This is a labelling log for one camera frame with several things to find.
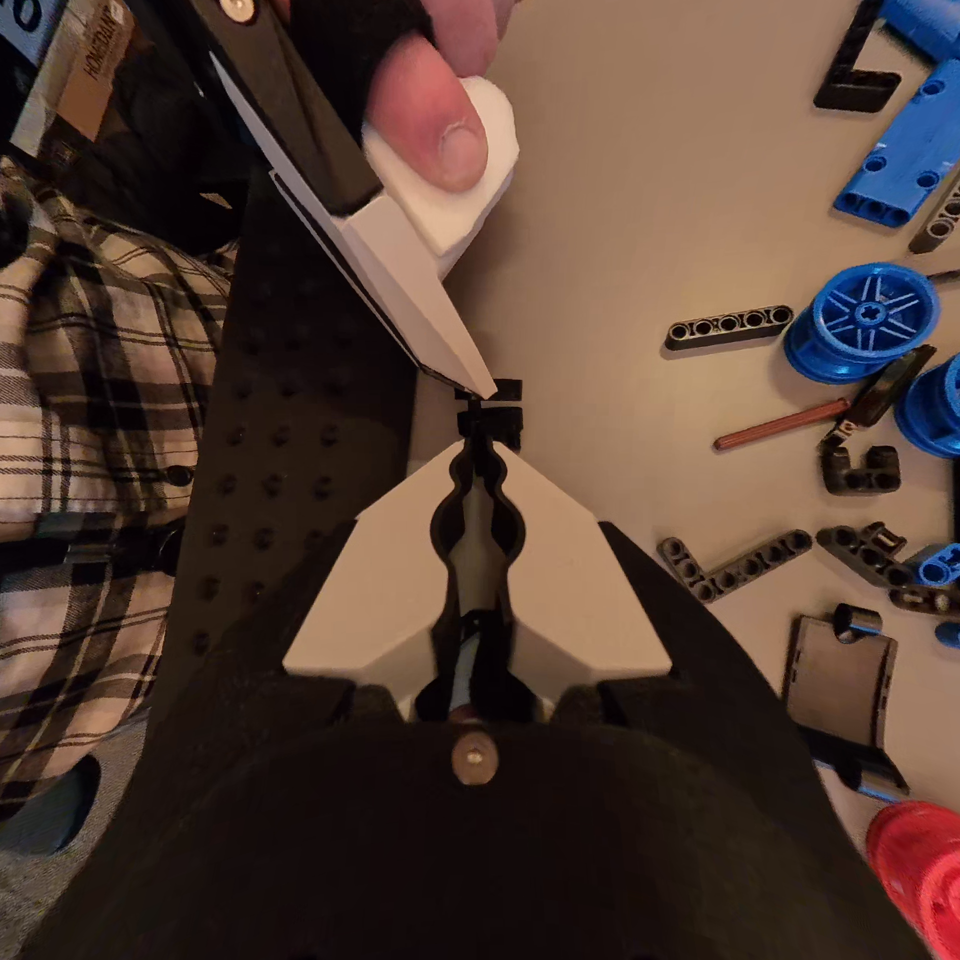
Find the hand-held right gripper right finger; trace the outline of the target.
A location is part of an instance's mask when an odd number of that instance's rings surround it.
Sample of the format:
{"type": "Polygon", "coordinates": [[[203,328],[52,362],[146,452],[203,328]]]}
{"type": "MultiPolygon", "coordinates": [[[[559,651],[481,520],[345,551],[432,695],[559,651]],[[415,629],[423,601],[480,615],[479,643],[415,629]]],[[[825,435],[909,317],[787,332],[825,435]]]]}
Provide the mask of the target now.
{"type": "Polygon", "coordinates": [[[477,442],[477,474],[504,556],[510,674],[551,707],[575,687],[669,676],[671,655],[594,514],[503,442],[477,442]]]}

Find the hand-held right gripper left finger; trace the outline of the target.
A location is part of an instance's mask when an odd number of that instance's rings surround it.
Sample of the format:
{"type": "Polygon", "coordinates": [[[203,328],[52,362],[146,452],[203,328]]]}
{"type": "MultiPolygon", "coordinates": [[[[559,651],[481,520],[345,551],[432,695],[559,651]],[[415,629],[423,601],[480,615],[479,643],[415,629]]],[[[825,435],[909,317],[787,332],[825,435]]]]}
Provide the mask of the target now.
{"type": "Polygon", "coordinates": [[[462,631],[450,550],[473,476],[465,439],[362,510],[282,660],[290,676],[384,688],[450,719],[462,631]]]}

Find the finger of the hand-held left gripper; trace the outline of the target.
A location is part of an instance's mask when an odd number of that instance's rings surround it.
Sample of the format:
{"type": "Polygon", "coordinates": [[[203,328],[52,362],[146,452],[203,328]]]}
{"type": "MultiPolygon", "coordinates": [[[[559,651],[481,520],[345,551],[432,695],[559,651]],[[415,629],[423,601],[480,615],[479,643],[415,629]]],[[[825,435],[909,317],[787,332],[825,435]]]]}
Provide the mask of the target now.
{"type": "Polygon", "coordinates": [[[418,366],[456,388],[490,398],[497,390],[495,379],[400,206],[380,192],[332,223],[366,291],[418,366]]]}
{"type": "MultiPolygon", "coordinates": [[[[297,169],[294,160],[291,159],[278,139],[270,132],[268,126],[258,116],[257,110],[241,92],[217,56],[210,54],[210,59],[226,96],[236,109],[247,131],[252,135],[256,146],[268,162],[270,166],[270,178],[279,194],[286,201],[295,216],[302,222],[308,234],[313,237],[327,254],[328,258],[334,263],[364,305],[378,319],[379,323],[388,330],[390,336],[401,347],[404,354],[411,359],[415,366],[424,372],[408,352],[400,335],[390,320],[386,318],[382,309],[377,305],[374,297],[365,289],[364,280],[357,270],[354,269],[351,262],[352,258],[346,254],[344,242],[338,238],[337,231],[332,222],[336,216],[327,210],[321,199],[308,186],[305,177],[297,169]]],[[[442,378],[437,378],[427,372],[426,375],[456,388],[442,378]]]]}

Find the black connector assembly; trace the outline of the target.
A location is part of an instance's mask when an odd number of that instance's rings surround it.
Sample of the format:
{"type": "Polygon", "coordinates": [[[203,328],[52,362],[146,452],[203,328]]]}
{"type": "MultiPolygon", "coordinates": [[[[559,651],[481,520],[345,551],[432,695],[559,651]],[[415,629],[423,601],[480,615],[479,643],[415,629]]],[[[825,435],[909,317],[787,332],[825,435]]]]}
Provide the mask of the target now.
{"type": "Polygon", "coordinates": [[[509,450],[522,451],[524,427],[522,379],[497,378],[496,392],[487,400],[463,389],[454,390],[454,399],[465,402],[457,414],[457,429],[465,440],[483,435],[509,450]]]}

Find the grey desk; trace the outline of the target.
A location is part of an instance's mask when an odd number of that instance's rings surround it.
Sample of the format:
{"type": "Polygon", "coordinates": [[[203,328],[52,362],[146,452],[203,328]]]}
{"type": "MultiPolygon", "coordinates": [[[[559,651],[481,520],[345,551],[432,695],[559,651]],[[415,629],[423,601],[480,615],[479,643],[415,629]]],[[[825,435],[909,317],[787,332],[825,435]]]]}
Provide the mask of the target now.
{"type": "Polygon", "coordinates": [[[863,60],[899,68],[876,115],[822,110],[814,90],[857,2],[522,2],[491,68],[510,99],[511,186],[448,278],[487,365],[523,380],[517,455],[653,555],[640,576],[666,613],[703,614],[780,690],[791,629],[846,601],[899,634],[889,749],[934,800],[958,796],[957,654],[935,653],[919,616],[894,610],[815,539],[882,520],[941,540],[949,467],[898,436],[893,413],[850,439],[857,464],[895,446],[903,487],[827,492],[824,422],[716,452],[721,434],[846,397],[786,359],[774,339],[665,349],[678,322],[786,305],[797,316],[841,270],[907,262],[910,228],[832,208],[855,162],[925,71],[888,35],[863,60]],[[714,570],[791,530],[812,548],[703,605],[657,547],[677,538],[714,570]]]}

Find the person's left hand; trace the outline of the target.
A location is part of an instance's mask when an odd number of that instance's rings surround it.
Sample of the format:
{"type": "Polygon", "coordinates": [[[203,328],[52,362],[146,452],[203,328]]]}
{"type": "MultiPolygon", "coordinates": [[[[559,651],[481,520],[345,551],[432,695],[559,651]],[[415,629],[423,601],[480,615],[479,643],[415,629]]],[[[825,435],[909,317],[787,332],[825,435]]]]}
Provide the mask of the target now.
{"type": "Polygon", "coordinates": [[[433,40],[396,41],[372,80],[366,121],[416,174],[463,193],[488,163],[485,127],[462,78],[486,75],[517,2],[423,1],[433,40]]]}

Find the black L-shaped beam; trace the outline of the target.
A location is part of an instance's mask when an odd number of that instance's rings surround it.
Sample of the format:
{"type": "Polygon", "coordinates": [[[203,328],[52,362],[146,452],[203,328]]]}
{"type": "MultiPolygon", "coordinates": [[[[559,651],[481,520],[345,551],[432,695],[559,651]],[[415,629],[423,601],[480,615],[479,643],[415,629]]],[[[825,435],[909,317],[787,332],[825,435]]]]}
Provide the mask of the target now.
{"type": "Polygon", "coordinates": [[[677,537],[662,540],[656,551],[686,591],[702,605],[709,605],[805,555],[812,546],[810,533],[791,530],[765,540],[714,570],[704,570],[690,548],[677,537]]]}

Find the black flat clip panel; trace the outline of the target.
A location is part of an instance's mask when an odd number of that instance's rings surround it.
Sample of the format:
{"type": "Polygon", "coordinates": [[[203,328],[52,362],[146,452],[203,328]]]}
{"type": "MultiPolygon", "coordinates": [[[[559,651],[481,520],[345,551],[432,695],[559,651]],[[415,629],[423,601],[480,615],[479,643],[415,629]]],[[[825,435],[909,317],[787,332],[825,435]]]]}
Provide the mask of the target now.
{"type": "Polygon", "coordinates": [[[910,788],[884,747],[898,643],[881,614],[840,603],[825,617],[792,625],[782,699],[813,761],[847,789],[878,801],[907,800],[910,788]]]}

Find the black double connector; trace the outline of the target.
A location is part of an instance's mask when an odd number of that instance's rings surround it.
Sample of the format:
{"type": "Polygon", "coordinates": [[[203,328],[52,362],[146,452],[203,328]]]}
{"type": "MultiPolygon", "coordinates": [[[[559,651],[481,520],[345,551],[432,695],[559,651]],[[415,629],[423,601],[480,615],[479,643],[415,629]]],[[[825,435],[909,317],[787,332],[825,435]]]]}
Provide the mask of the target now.
{"type": "Polygon", "coordinates": [[[845,525],[825,527],[817,531],[815,540],[871,586],[892,591],[917,583],[912,569],[898,559],[906,547],[906,537],[893,533],[882,521],[859,529],[845,525]]]}

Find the black U-shaped connector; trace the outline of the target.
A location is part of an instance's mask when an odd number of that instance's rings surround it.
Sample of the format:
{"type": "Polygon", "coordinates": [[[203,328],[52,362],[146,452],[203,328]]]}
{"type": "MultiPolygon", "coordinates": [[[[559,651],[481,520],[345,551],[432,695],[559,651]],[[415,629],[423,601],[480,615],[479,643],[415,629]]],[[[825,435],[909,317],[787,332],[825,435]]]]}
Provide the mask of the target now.
{"type": "Polygon", "coordinates": [[[844,444],[825,438],[819,454],[823,486],[834,497],[878,497],[902,486],[899,453],[892,445],[871,446],[854,463],[844,444]]]}

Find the black five-hole beam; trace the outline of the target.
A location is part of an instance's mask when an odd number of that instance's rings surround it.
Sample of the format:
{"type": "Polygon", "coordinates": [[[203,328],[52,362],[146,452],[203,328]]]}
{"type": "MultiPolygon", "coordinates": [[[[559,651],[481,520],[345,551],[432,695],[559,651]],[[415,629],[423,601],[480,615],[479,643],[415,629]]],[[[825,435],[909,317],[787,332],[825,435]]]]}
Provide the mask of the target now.
{"type": "Polygon", "coordinates": [[[663,346],[682,353],[774,339],[794,318],[793,309],[778,304],[679,321],[668,327],[663,346]]]}

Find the short black straight beam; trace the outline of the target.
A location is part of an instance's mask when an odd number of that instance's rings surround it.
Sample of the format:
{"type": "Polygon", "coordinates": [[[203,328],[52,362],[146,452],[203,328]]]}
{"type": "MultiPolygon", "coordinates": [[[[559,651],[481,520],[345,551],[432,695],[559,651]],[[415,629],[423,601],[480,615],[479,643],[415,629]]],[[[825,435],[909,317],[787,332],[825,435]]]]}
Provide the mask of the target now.
{"type": "Polygon", "coordinates": [[[911,584],[889,590],[888,596],[891,603],[903,611],[959,621],[958,582],[944,587],[911,584]]]}

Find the small blue connector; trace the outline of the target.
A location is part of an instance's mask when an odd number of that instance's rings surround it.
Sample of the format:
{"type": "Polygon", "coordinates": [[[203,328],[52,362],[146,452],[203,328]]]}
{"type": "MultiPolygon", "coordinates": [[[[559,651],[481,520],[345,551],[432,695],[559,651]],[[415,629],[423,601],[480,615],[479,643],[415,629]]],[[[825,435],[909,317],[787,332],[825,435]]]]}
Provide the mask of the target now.
{"type": "Polygon", "coordinates": [[[916,584],[942,589],[959,578],[959,543],[930,544],[907,558],[904,565],[912,571],[916,584]]]}

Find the black thin liftarm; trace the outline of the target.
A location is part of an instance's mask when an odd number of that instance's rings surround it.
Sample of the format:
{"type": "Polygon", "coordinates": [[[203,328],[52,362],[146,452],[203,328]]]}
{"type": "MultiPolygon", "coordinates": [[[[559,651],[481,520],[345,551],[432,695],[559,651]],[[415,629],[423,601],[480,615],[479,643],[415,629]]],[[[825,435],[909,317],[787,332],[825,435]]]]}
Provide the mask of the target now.
{"type": "Polygon", "coordinates": [[[835,450],[858,431],[875,426],[927,366],[937,348],[925,343],[884,366],[854,398],[820,443],[820,450],[835,450]]]}

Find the blue wheel rim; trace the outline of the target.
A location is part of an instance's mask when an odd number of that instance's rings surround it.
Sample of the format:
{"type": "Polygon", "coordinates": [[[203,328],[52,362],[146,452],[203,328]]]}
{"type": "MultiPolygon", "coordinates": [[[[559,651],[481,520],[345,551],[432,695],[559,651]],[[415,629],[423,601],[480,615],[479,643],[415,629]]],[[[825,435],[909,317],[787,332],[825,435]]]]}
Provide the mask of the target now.
{"type": "Polygon", "coordinates": [[[921,373],[894,409],[897,429],[918,450],[959,458],[959,355],[921,373]]]}
{"type": "Polygon", "coordinates": [[[941,315],[939,294],[917,270],[873,262],[832,277],[783,338],[795,372],[842,386],[864,380],[923,345],[941,315]]]}

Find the red wheel rim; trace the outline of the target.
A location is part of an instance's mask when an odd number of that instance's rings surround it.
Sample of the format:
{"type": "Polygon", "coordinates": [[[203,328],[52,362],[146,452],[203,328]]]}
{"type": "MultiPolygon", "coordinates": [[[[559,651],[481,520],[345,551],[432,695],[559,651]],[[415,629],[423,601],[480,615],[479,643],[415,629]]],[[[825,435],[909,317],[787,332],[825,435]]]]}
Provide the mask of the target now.
{"type": "Polygon", "coordinates": [[[959,957],[959,815],[917,800],[892,803],[871,820],[870,868],[935,957],[959,957]]]}

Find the short black L beam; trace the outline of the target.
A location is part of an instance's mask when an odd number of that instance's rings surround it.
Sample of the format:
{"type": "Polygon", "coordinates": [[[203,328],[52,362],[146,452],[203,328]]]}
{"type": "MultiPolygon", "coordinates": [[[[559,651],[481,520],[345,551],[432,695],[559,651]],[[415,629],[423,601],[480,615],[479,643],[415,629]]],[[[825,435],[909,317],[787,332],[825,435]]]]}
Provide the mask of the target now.
{"type": "Polygon", "coordinates": [[[876,114],[902,82],[892,71],[858,68],[858,57],[880,18],[882,1],[861,1],[813,97],[819,110],[876,114]]]}

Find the blue rectangular panel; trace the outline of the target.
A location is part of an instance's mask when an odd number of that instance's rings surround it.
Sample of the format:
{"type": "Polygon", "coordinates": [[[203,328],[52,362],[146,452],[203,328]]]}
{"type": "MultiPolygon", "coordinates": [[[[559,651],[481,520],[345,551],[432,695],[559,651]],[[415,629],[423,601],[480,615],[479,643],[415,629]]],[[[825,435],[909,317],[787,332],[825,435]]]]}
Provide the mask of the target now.
{"type": "Polygon", "coordinates": [[[906,225],[959,159],[959,60],[918,87],[834,199],[839,212],[889,229],[906,225]]]}

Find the dark grey nine-hole beam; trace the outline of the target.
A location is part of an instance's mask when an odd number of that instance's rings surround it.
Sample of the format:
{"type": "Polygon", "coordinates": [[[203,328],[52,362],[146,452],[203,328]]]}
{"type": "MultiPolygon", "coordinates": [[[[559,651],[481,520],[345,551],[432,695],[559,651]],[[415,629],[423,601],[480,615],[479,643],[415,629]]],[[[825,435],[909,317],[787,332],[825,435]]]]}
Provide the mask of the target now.
{"type": "Polygon", "coordinates": [[[941,247],[957,230],[959,222],[959,175],[956,175],[910,241],[908,252],[914,256],[930,254],[941,247]]]}

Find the blue curved panel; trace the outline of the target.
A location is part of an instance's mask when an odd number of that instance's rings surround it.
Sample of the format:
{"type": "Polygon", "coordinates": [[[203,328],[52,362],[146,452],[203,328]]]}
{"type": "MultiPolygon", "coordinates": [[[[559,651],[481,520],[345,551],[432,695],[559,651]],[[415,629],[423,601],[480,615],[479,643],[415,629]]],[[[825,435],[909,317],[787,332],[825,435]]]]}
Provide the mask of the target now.
{"type": "Polygon", "coordinates": [[[880,15],[933,62],[959,59],[958,1],[884,1],[880,15]]]}

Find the black studded base plate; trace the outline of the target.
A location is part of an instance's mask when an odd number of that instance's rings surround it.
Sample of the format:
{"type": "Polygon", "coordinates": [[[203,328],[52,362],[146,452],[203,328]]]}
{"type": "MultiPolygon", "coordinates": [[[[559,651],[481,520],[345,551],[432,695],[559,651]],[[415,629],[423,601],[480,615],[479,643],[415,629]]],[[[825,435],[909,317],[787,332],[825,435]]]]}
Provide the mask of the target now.
{"type": "Polygon", "coordinates": [[[404,478],[416,371],[265,167],[249,183],[151,716],[239,640],[282,657],[337,538],[404,478]]]}

